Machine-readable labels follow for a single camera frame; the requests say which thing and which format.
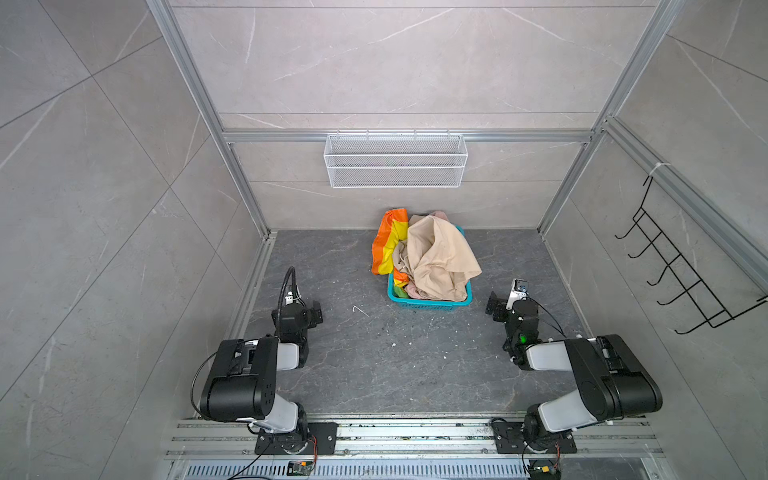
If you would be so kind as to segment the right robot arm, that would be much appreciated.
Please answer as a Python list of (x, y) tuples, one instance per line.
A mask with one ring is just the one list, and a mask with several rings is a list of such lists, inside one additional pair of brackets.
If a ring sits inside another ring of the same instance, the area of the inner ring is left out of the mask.
[(518, 434), (524, 450), (547, 452), (562, 446), (575, 429), (662, 408), (660, 387), (620, 336), (544, 341), (539, 309), (539, 303), (518, 291), (507, 300), (491, 293), (485, 307), (504, 325), (503, 350), (515, 366), (570, 373), (575, 382), (573, 391), (527, 409)]

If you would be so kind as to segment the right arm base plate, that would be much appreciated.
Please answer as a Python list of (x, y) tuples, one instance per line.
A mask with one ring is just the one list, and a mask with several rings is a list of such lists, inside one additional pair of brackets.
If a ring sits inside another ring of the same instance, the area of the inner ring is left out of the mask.
[(577, 447), (569, 432), (551, 433), (535, 422), (507, 421), (493, 418), (489, 422), (496, 450), (499, 454), (575, 454)]

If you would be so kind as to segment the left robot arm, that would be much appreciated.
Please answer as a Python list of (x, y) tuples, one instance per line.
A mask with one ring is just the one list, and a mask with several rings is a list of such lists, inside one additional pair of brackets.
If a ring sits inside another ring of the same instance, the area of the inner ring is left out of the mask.
[(311, 440), (306, 411), (277, 393), (277, 374), (305, 366), (308, 331), (323, 322), (322, 308), (317, 301), (299, 300), (274, 310), (272, 318), (273, 335), (220, 343), (193, 404), (206, 420), (243, 422), (263, 442), (298, 454)]

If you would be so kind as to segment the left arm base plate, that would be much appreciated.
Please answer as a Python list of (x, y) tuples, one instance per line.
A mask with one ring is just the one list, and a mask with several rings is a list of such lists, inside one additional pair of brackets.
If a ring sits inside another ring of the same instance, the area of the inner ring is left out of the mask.
[(263, 429), (257, 435), (255, 454), (331, 455), (335, 453), (339, 425), (335, 422), (310, 422), (290, 433), (270, 434)]

